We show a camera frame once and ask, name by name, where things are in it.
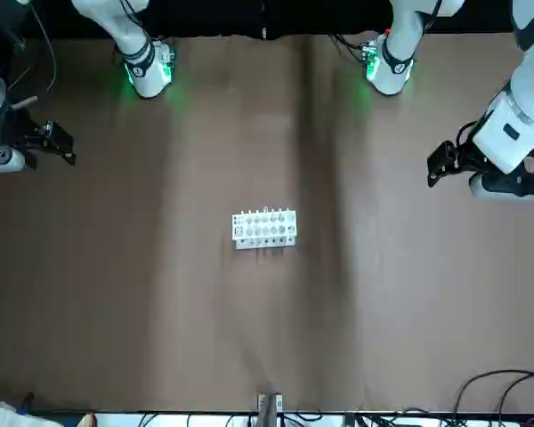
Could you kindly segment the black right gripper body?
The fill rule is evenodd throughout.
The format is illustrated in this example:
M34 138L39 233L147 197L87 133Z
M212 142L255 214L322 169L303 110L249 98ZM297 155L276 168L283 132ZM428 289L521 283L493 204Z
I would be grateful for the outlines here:
M0 112L0 169L36 169L36 155L31 150L40 141L40 125L27 108Z

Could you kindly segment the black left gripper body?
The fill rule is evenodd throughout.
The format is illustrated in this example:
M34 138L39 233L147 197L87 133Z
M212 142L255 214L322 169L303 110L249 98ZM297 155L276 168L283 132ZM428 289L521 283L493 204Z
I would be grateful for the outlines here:
M475 196L534 196L534 149L512 172L474 173L468 183Z

